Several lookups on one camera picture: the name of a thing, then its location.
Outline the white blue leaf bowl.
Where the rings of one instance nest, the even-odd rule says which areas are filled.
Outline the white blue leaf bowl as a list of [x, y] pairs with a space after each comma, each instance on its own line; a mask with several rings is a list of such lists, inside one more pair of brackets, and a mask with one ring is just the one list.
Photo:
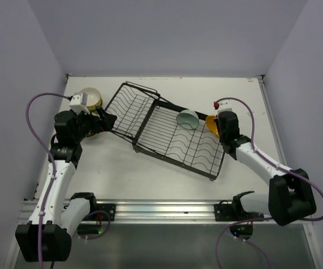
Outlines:
[[94, 87], [86, 87], [81, 90], [81, 92], [87, 94], [87, 107], [91, 108], [93, 106], [102, 105], [102, 96], [98, 89]]

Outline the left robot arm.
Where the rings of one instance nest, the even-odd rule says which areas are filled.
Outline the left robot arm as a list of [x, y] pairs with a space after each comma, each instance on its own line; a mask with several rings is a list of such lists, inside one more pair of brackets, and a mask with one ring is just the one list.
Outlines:
[[64, 262], [71, 252], [72, 236], [83, 219], [111, 220], [99, 210], [91, 192], [75, 193], [64, 200], [82, 155], [81, 142], [89, 134], [110, 132], [115, 115], [98, 108], [96, 114], [73, 110], [54, 117], [55, 135], [49, 148], [48, 173], [40, 199], [26, 224], [17, 226], [15, 237], [26, 262]]

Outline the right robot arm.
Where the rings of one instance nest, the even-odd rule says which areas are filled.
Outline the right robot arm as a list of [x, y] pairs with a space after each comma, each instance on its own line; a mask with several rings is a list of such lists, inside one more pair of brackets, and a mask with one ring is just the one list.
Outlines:
[[217, 114], [215, 120], [219, 142], [223, 151], [234, 160], [244, 164], [258, 175], [269, 187], [266, 193], [247, 191], [232, 199], [231, 212], [234, 218], [244, 220], [257, 214], [269, 215], [280, 226], [303, 219], [316, 212], [316, 202], [311, 186], [299, 179], [308, 179], [302, 169], [288, 174], [288, 168], [260, 157], [252, 148], [251, 139], [240, 133], [238, 117], [232, 111]]

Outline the teal striped yellow bowl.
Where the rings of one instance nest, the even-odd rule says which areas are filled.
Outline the teal striped yellow bowl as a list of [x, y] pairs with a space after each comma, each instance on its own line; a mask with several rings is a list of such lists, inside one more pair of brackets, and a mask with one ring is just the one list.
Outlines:
[[92, 137], [92, 136], [94, 136], [96, 134], [97, 134], [96, 132], [89, 132], [86, 137]]

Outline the orange yellow bowl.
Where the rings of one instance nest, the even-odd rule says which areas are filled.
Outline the orange yellow bowl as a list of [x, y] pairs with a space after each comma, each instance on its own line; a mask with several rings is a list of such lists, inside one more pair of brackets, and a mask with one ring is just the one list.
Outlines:
[[216, 122], [214, 121], [217, 118], [216, 115], [208, 115], [205, 119], [205, 125], [208, 130], [212, 132], [216, 137], [219, 137], [218, 129]]

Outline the lime green bowl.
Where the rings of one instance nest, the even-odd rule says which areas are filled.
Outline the lime green bowl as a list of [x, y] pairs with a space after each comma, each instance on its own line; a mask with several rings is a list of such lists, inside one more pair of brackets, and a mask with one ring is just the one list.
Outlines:
[[95, 111], [96, 108], [102, 105], [102, 97], [98, 96], [88, 96], [87, 98], [87, 108], [89, 111]]

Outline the dark green rim bowl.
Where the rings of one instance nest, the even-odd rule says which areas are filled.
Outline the dark green rim bowl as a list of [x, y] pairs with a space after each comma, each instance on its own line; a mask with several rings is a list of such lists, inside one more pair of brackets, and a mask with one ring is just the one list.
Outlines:
[[176, 121], [184, 129], [196, 129], [199, 126], [199, 117], [193, 110], [185, 109], [176, 116]]

